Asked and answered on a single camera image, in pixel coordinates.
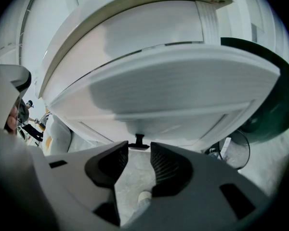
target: finger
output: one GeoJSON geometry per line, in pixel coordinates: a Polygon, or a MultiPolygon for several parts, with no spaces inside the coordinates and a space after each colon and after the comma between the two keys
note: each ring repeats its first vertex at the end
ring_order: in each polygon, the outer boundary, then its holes
{"type": "Polygon", "coordinates": [[[7,124],[9,126],[10,129],[12,129],[13,131],[17,128],[17,121],[14,117],[9,116],[7,119],[7,124]]]}
{"type": "Polygon", "coordinates": [[[17,108],[15,105],[13,106],[13,108],[10,111],[10,116],[17,117],[17,108]]]}

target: green trash can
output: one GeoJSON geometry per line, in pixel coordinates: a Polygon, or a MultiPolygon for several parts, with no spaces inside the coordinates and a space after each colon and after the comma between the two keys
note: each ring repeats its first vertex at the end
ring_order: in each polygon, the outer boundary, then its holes
{"type": "Polygon", "coordinates": [[[239,128],[249,143],[268,141],[289,128],[289,64],[269,49],[238,38],[221,38],[221,44],[258,55],[277,66],[280,77],[259,109],[239,128]]]}

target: black cap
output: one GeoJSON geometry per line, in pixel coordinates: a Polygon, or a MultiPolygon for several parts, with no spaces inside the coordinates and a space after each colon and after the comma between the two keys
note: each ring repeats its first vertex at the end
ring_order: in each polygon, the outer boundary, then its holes
{"type": "Polygon", "coordinates": [[[31,100],[29,100],[27,103],[30,104],[30,107],[33,108],[33,102],[31,100]]]}

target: black pants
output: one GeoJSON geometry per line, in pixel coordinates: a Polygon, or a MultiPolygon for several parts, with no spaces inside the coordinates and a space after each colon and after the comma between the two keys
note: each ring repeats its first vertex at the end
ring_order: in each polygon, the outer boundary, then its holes
{"type": "Polygon", "coordinates": [[[34,127],[32,127],[30,124],[25,125],[22,127],[23,130],[25,130],[28,134],[30,134],[33,138],[35,138],[38,141],[43,141],[43,134],[37,131],[34,127]]]}

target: white door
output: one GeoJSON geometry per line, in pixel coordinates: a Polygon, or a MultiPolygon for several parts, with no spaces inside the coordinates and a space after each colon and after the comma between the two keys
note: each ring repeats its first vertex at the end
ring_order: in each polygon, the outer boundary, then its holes
{"type": "Polygon", "coordinates": [[[279,76],[270,62],[234,48],[188,43],[127,55],[100,67],[50,104],[87,138],[158,141],[201,150],[242,125],[279,76]]]}

